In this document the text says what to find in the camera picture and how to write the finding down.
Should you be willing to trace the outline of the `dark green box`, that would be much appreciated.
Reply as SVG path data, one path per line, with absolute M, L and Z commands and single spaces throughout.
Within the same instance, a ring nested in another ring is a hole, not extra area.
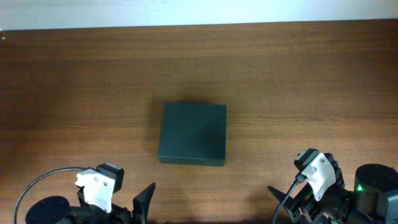
M 226 105 L 164 103 L 158 159 L 164 164 L 223 167 Z

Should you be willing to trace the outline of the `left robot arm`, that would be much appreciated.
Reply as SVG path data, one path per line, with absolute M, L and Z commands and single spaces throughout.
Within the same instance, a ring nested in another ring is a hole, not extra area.
M 51 196 L 34 204 L 27 215 L 27 224 L 135 224 L 146 223 L 155 183 L 133 198 L 133 210 L 112 204 L 105 212 L 96 205 L 71 206 L 65 197 Z

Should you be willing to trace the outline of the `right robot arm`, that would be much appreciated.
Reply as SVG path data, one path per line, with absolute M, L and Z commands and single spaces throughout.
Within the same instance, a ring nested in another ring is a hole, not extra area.
M 294 161 L 298 174 L 286 193 L 273 187 L 279 201 L 275 223 L 285 210 L 292 223 L 397 224 L 397 171 L 382 164 L 356 169 L 354 189 L 345 188 L 342 171 L 330 153 L 308 148 Z

